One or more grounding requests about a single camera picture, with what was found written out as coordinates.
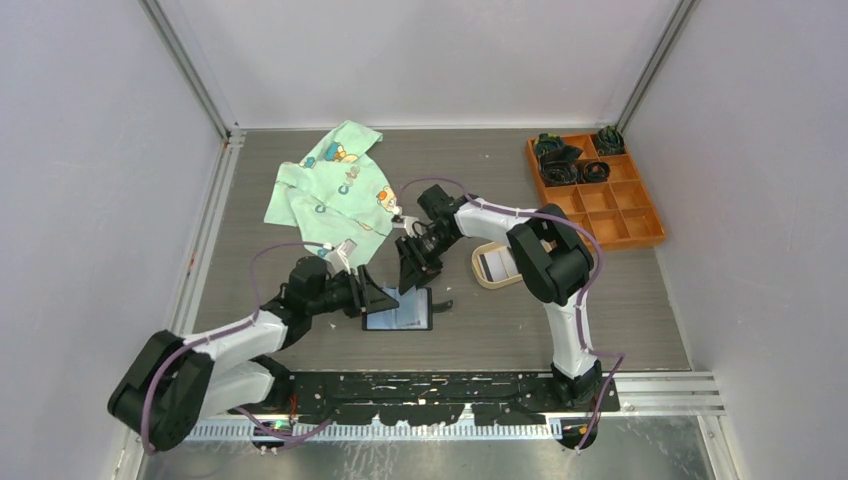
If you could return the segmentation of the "white striped credit card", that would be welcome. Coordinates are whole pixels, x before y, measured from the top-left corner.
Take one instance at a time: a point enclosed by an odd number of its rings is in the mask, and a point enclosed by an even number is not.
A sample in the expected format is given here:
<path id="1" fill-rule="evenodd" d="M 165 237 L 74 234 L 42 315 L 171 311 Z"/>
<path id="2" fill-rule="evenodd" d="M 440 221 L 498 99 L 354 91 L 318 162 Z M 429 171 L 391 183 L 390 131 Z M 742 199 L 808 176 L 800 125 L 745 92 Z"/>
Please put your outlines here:
<path id="1" fill-rule="evenodd" d="M 521 278 L 514 256 L 508 247 L 501 246 L 479 254 L 478 264 L 482 279 L 488 283 L 503 283 Z"/>

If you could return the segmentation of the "black leather card holder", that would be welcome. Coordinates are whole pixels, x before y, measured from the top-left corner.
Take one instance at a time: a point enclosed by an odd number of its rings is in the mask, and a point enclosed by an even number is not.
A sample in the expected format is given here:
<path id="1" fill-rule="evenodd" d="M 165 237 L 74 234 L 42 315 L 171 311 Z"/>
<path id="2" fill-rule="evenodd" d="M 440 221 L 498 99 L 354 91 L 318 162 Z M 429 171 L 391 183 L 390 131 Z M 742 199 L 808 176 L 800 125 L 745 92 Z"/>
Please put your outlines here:
<path id="1" fill-rule="evenodd" d="M 434 315 L 448 312 L 454 304 L 452 300 L 435 303 L 430 287 L 411 289 L 404 294 L 392 287 L 384 291 L 398 306 L 368 314 L 362 322 L 363 331 L 430 331 Z"/>

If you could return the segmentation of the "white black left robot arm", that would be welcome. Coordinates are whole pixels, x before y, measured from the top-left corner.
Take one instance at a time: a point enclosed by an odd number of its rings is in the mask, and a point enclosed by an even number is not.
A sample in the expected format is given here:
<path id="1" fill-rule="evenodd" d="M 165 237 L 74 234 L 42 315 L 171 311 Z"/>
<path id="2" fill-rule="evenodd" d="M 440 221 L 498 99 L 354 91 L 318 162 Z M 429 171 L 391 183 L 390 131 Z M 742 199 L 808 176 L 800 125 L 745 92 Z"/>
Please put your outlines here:
<path id="1" fill-rule="evenodd" d="M 148 451 L 178 446 L 199 420 L 257 404 L 285 409 L 291 385 L 271 354 L 299 341 L 317 315 L 366 317 L 398 308 L 367 269 L 331 273 L 318 257 L 299 259 L 279 293 L 248 317 L 181 337 L 160 330 L 147 340 L 107 401 L 108 413 L 139 434 Z"/>

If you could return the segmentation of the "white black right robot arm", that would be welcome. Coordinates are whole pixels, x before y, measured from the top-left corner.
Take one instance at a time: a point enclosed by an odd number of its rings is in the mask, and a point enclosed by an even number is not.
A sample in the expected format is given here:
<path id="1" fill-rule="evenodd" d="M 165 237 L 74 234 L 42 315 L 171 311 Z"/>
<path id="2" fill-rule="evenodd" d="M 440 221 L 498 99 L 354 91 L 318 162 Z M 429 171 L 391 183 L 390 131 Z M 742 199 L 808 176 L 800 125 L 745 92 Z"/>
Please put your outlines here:
<path id="1" fill-rule="evenodd" d="M 443 269 L 441 256 L 462 238 L 481 238 L 507 247 L 528 291 L 545 309 L 553 340 L 551 370 L 558 403 L 577 411 L 590 402 L 602 381 L 597 355 L 578 299 L 594 269 L 592 254 L 578 226 L 562 210 L 509 208 L 475 196 L 453 198 L 441 186 L 418 199 L 427 223 L 391 208 L 392 222 L 405 230 L 395 242 L 399 255 L 398 289 L 422 288 Z"/>

